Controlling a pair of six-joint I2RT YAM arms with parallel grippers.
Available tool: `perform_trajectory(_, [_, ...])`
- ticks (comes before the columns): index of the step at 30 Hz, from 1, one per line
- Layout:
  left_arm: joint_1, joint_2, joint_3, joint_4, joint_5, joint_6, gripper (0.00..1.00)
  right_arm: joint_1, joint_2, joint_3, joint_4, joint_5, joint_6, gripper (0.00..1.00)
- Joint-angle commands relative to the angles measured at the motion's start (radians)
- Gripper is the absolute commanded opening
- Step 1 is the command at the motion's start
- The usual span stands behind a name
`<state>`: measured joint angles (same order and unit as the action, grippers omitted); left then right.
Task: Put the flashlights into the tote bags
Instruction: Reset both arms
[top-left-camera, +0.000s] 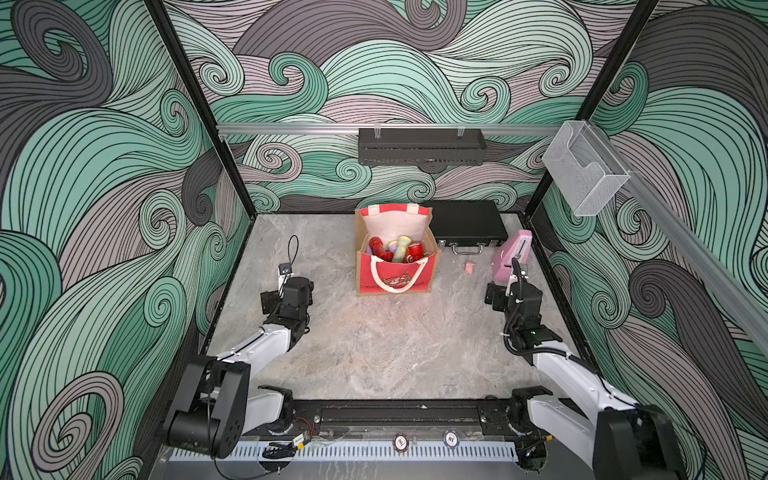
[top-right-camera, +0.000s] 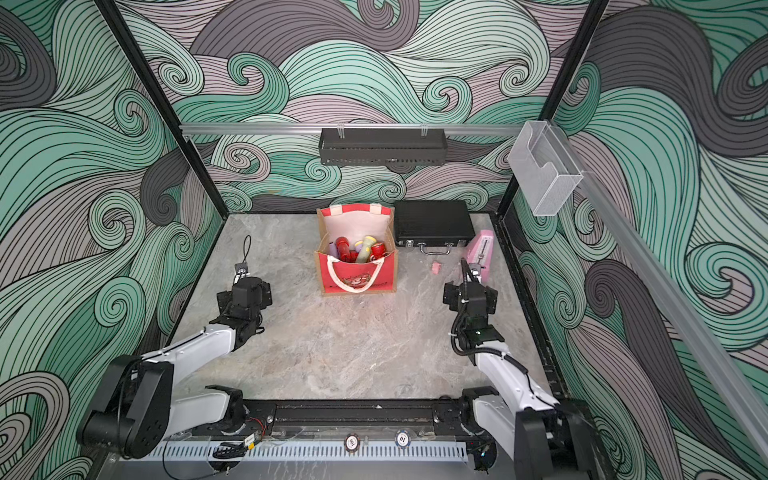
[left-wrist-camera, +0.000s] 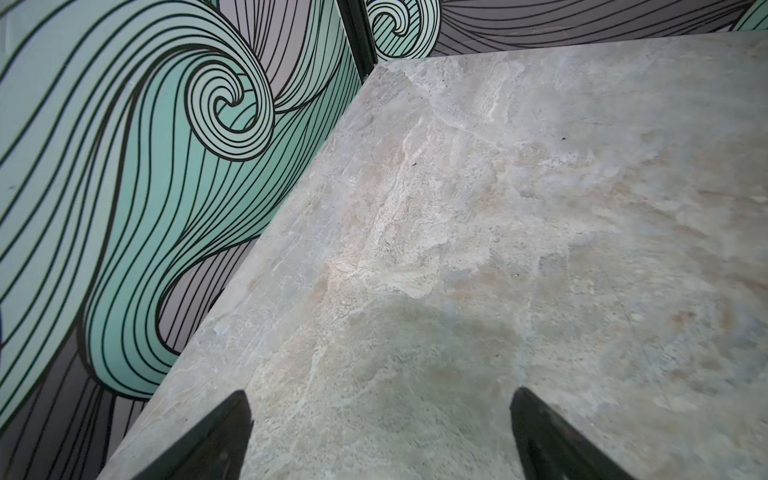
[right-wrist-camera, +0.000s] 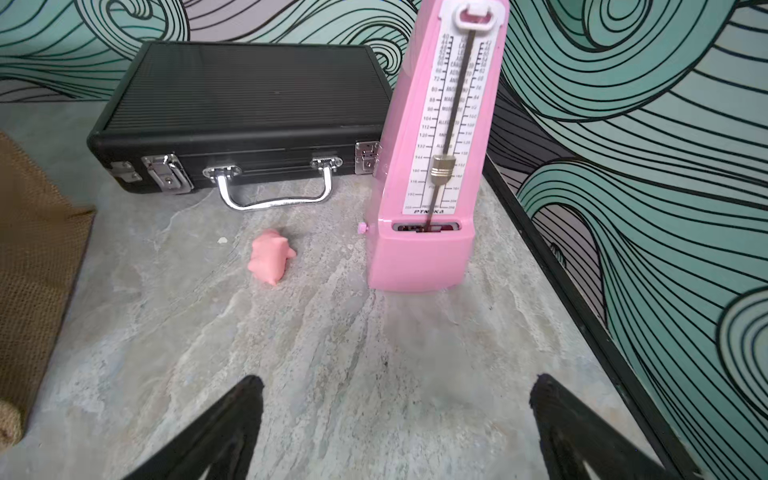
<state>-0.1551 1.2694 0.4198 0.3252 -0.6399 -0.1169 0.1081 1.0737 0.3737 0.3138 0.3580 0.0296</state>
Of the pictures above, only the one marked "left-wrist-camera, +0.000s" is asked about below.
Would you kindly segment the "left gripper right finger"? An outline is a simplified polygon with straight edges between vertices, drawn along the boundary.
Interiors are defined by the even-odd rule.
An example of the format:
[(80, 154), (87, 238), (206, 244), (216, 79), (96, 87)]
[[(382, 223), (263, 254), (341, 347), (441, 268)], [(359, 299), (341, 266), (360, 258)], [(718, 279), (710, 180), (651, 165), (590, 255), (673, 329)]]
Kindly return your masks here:
[(514, 392), (510, 416), (527, 480), (633, 479), (532, 390)]

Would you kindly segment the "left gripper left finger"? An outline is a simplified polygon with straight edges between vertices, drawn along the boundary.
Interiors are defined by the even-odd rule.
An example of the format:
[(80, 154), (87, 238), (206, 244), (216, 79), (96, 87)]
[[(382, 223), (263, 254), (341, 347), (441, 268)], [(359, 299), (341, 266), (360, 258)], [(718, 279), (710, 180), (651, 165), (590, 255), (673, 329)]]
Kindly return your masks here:
[(251, 431), (252, 414), (246, 393), (237, 390), (136, 478), (238, 480)]

